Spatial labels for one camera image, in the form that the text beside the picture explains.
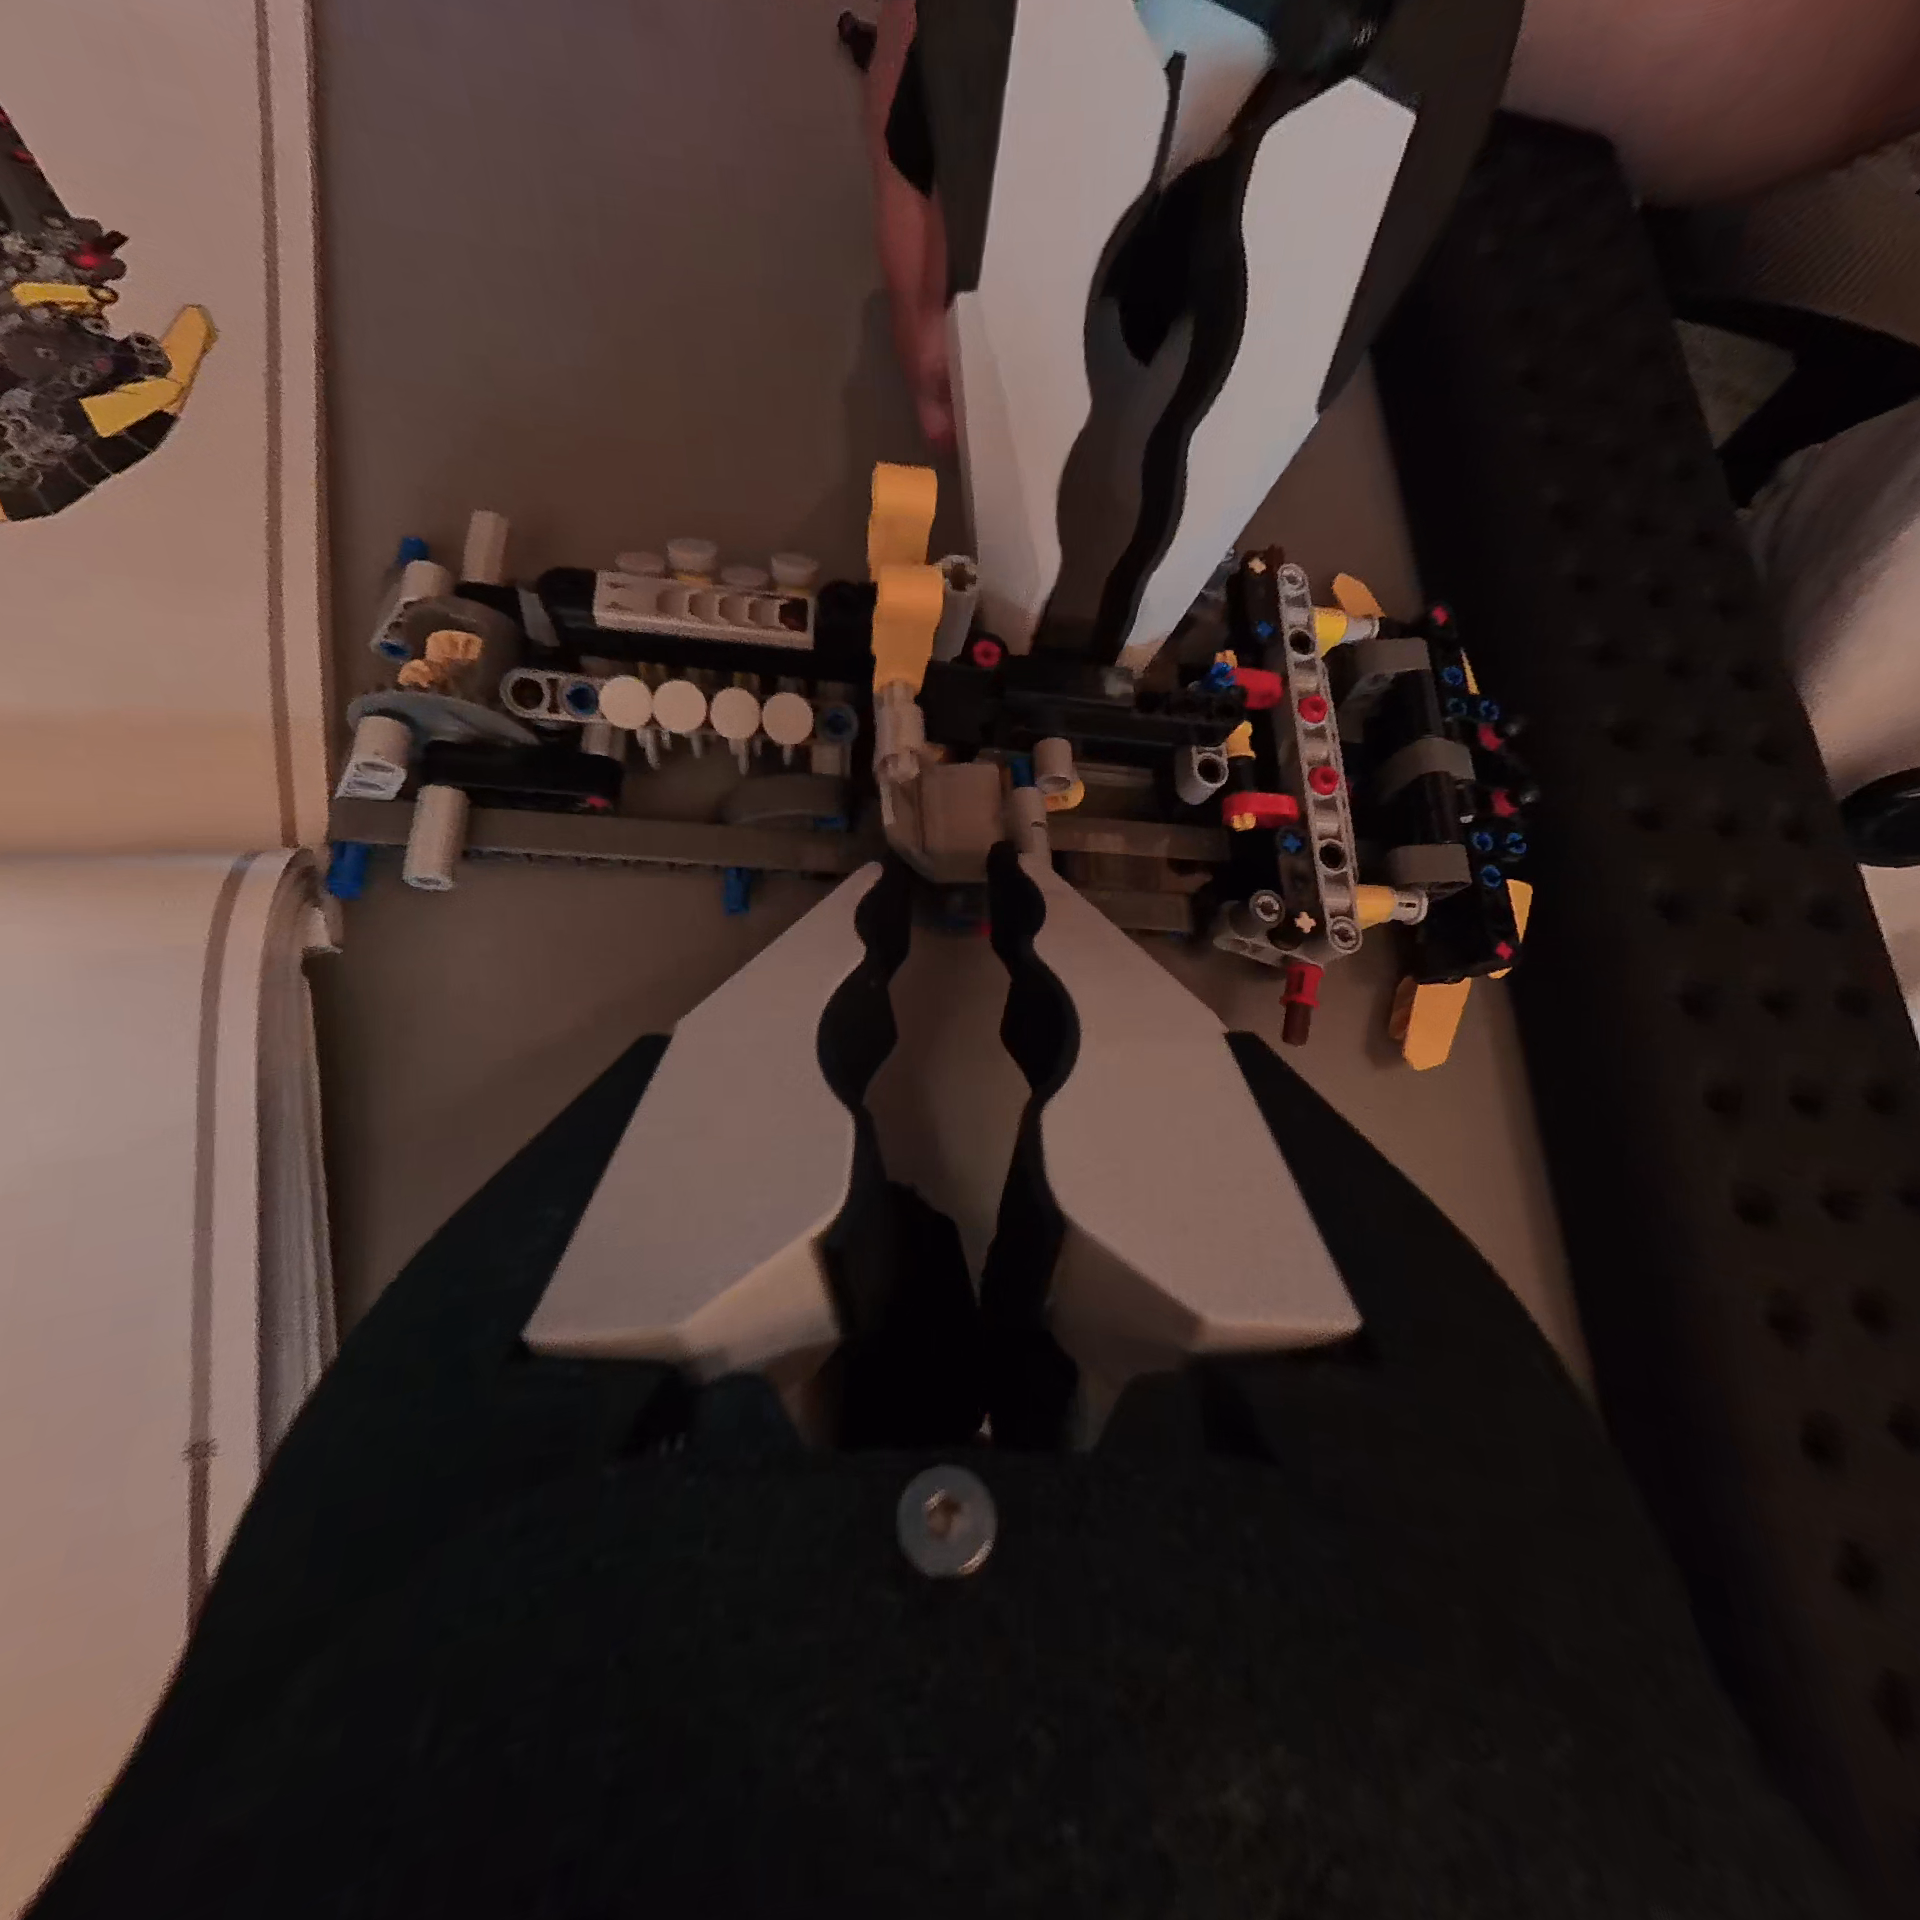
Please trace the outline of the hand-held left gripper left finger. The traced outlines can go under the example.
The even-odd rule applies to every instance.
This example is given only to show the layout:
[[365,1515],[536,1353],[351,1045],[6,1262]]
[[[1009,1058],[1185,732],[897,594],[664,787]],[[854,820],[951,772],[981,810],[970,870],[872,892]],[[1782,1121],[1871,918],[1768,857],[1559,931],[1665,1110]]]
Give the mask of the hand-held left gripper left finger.
[[866,865],[674,1026],[522,1325],[542,1357],[761,1377],[834,1427],[843,1315],[825,1252],[894,1045],[905,868]]

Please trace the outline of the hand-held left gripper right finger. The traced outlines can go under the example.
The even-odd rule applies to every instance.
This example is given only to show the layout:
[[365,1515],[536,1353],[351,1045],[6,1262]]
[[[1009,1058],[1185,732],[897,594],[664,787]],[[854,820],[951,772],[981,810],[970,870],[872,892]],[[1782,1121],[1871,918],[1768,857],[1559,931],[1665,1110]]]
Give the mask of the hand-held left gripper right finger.
[[990,862],[1023,1107],[977,1284],[995,1445],[1086,1445],[1190,1361],[1311,1353],[1359,1309],[1226,1026],[1042,857]]

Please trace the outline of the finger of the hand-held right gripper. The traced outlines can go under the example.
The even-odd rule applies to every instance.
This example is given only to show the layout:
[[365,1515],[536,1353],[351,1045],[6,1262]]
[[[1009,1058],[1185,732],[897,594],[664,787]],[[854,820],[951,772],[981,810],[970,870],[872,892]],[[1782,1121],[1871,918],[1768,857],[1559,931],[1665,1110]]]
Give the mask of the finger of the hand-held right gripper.
[[1063,564],[1097,269],[1161,161],[1168,71],[1127,3],[946,5],[947,382],[977,611],[1023,654]]
[[1193,333],[1187,370],[1203,380],[1162,418],[1174,514],[1127,605],[1123,663],[1173,636],[1306,441],[1415,124],[1409,107],[1343,81],[1264,132],[1213,281],[1221,346]]

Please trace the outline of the black yellow lego vehicle model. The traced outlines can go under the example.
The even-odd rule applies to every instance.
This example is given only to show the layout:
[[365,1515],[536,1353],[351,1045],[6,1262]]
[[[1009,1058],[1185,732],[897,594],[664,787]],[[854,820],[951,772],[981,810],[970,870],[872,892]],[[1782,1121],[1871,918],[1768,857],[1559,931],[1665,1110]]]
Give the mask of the black yellow lego vehicle model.
[[1386,1041],[1450,1057],[1471,987],[1529,931],[1519,721],[1456,618],[1383,611],[1283,549],[1229,550],[1152,663],[1017,652],[970,555],[929,550],[929,468],[878,465],[863,578],[672,540],[510,575],[510,523],[458,567],[400,543],[375,684],[345,711],[325,884],[373,854],[442,894],[475,854],[759,878],[899,862],[925,922],[983,931],[995,844],[1048,857],[1121,931],[1208,945],[1279,981],[1287,1045],[1326,974],[1398,961]]

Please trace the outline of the person's right forearm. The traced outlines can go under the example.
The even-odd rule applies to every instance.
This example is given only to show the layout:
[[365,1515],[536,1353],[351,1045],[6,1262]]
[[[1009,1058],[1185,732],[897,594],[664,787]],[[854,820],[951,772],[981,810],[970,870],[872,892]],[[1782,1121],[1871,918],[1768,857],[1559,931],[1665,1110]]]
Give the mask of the person's right forearm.
[[1914,132],[1918,5],[1523,3],[1502,106],[1603,138],[1647,202],[1729,202]]

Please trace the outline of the open lego instruction booklet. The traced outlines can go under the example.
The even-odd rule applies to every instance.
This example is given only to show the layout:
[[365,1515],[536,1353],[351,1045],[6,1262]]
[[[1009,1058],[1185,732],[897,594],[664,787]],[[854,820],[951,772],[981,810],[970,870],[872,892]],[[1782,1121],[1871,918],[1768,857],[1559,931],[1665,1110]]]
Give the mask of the open lego instruction booklet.
[[5,5],[5,1699],[143,1711],[334,1346],[311,5]]

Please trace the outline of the person's right hand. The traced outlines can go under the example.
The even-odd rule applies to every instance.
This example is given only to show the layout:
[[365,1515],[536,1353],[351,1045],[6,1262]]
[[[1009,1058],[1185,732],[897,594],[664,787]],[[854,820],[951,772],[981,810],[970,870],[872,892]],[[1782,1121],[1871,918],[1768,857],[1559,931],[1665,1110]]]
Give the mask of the person's right hand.
[[937,190],[915,5],[881,3],[866,78],[866,138],[880,275],[890,299],[895,357],[923,438],[951,451],[947,257]]

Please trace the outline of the black perforated pad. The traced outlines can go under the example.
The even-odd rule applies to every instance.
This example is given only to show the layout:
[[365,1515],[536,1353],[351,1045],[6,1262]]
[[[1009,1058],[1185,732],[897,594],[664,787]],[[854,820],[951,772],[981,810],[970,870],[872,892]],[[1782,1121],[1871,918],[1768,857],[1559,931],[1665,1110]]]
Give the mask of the black perforated pad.
[[1914,1916],[1914,1038],[1610,149],[1497,116],[1376,383],[1542,789],[1511,997],[1601,1415],[1774,1781]]

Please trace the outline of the white printed shirt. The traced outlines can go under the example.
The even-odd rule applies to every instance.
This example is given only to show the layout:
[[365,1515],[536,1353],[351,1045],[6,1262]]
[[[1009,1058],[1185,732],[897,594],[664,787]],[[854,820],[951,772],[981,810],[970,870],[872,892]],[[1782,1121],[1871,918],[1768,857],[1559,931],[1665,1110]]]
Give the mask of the white printed shirt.
[[1835,798],[1918,764],[1918,403],[1794,453],[1743,517]]

